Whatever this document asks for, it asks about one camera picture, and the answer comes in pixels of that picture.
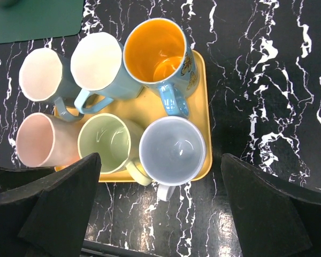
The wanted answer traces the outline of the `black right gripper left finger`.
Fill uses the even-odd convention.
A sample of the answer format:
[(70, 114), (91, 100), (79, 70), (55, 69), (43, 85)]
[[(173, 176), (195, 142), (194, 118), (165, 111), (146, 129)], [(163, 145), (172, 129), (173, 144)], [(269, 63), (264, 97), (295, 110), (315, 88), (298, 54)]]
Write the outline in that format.
[(97, 191), (101, 159), (0, 191), (0, 256), (79, 256)]

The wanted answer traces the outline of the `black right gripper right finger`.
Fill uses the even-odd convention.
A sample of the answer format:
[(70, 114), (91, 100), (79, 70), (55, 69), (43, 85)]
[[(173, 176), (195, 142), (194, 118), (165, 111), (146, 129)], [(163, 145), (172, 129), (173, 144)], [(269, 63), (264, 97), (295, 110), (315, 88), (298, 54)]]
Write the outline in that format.
[(221, 172), (243, 256), (321, 256), (321, 193), (232, 154)]

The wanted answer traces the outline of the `pink mug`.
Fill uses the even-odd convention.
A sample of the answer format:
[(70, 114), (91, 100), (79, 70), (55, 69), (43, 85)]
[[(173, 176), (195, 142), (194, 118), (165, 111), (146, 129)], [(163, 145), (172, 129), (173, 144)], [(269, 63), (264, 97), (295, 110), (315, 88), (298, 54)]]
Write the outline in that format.
[(70, 165), (80, 159), (78, 135), (81, 127), (40, 112), (26, 117), (16, 138), (17, 155), (32, 168)]

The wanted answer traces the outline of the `grey-blue faceted mug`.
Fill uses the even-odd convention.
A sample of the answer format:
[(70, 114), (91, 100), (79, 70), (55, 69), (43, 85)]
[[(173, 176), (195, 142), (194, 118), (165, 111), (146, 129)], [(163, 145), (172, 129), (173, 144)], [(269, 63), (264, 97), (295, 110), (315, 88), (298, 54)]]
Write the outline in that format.
[(19, 70), (19, 86), (29, 100), (53, 104), (67, 122), (84, 117), (81, 113), (75, 116), (67, 109), (74, 107), (81, 88), (72, 76), (70, 60), (52, 49), (35, 49), (26, 56)]

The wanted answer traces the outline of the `light blue faceted mug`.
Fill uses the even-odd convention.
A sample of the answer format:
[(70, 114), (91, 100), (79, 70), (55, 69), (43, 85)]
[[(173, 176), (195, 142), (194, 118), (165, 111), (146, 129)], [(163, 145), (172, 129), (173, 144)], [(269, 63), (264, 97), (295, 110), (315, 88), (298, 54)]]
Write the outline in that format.
[(138, 97), (142, 85), (127, 72), (123, 45), (106, 32), (92, 33), (78, 43), (71, 56), (71, 73), (81, 87), (74, 105), (82, 114), (94, 114), (114, 100)]

